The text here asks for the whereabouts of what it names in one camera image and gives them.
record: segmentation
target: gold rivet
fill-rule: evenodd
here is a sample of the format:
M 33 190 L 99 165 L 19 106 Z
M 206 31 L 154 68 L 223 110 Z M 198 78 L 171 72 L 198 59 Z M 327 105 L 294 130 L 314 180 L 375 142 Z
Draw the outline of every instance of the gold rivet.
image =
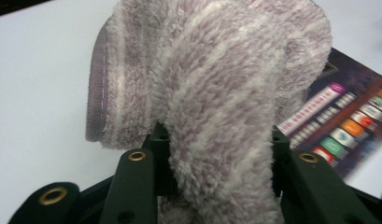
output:
M 299 158 L 307 162 L 318 162 L 318 158 L 315 155 L 312 155 L 310 153 L 302 153 L 299 155 Z
M 133 152 L 129 155 L 129 160 L 131 161 L 142 161 L 147 157 L 147 154 L 144 152 Z
M 39 203 L 41 203 L 43 205 L 51 205 L 51 204 L 57 203 L 65 197 L 67 192 L 68 191 L 63 187 L 57 187 L 54 189 L 49 189 L 44 194 L 42 194 L 42 196 L 39 197 Z M 51 198 L 51 196 L 52 196 L 51 194 L 53 194 L 53 193 L 58 193 L 58 195 Z

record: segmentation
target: fluffy towel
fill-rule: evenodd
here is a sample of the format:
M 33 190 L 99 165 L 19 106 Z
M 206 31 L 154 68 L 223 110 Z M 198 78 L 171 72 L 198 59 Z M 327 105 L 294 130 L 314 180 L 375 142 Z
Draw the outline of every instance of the fluffy towel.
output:
M 105 147 L 157 120 L 182 199 L 160 223 L 278 223 L 271 131 L 298 110 L 331 49 L 310 0 L 124 0 L 106 28 Z

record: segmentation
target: dark background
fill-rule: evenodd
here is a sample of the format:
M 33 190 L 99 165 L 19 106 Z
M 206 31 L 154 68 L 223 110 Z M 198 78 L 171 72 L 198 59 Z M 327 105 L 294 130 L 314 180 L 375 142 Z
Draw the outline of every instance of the dark background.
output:
M 0 16 L 49 0 L 0 0 Z

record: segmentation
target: white table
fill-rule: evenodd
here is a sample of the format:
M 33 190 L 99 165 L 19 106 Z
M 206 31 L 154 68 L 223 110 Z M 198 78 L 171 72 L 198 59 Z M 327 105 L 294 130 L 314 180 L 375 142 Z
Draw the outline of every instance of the white table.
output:
M 0 223 L 35 190 L 113 175 L 122 151 L 84 140 L 94 40 L 117 0 L 56 0 L 0 17 Z M 317 0 L 333 45 L 382 74 L 382 0 Z M 379 197 L 382 150 L 348 184 Z

